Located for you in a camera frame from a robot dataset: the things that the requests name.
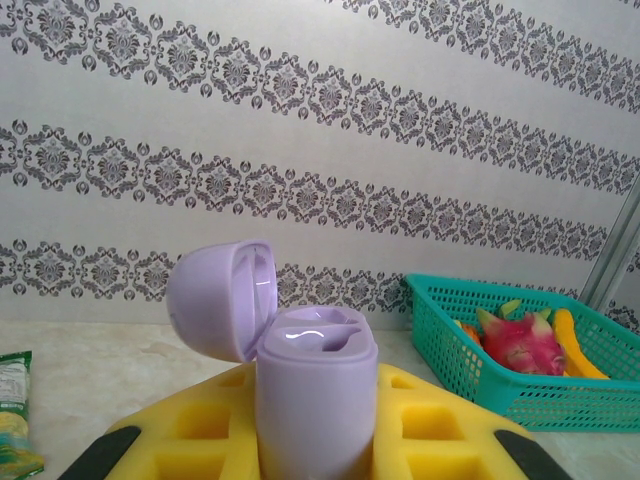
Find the teal plastic basket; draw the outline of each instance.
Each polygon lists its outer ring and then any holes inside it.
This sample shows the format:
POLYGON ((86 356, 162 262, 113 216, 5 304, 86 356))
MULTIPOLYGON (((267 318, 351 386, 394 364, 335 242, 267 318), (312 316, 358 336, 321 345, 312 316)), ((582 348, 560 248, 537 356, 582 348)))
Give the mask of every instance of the teal plastic basket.
POLYGON ((640 432, 640 337, 564 295, 428 275, 409 275, 413 343, 448 390, 529 430, 640 432), (476 308, 567 308, 583 353, 610 380, 526 375, 502 367, 453 319, 481 327, 476 308))

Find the container lid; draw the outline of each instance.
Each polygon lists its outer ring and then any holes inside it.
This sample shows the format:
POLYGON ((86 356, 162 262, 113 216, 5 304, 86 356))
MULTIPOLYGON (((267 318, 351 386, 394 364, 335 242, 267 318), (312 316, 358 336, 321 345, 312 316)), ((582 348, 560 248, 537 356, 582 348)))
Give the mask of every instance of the container lid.
POLYGON ((229 362, 253 360, 278 308, 270 245, 250 240, 185 255, 169 277, 167 308, 176 333, 193 350, 229 362))

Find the snack package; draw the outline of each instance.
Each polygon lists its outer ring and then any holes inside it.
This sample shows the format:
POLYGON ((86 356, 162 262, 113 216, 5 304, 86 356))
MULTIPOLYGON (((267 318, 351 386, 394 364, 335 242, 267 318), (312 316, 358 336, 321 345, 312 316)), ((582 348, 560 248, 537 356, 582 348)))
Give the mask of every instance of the snack package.
POLYGON ((22 480, 44 470, 29 443, 31 352, 0 355, 0 480, 22 480))

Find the purple cylinder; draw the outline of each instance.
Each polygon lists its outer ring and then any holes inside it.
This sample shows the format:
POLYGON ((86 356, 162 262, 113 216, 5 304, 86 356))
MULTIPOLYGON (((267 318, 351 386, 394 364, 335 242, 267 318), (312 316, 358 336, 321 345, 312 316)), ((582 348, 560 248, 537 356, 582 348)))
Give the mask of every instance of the purple cylinder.
POLYGON ((378 347, 341 307, 280 313, 258 343, 256 427, 266 480, 360 480, 371 465, 378 347))

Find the marble surface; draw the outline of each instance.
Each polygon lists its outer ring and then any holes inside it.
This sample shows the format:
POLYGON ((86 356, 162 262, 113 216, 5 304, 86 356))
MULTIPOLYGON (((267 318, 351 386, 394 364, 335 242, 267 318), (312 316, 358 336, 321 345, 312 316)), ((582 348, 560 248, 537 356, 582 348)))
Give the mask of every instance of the marble surface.
MULTIPOLYGON (((0 352, 33 350, 31 439, 53 480, 120 418, 234 364, 202 357, 168 325, 2 322, 0 352)), ((380 361, 438 383, 408 332, 375 331, 380 361)), ((639 478, 640 434, 538 433, 575 480, 639 478)))

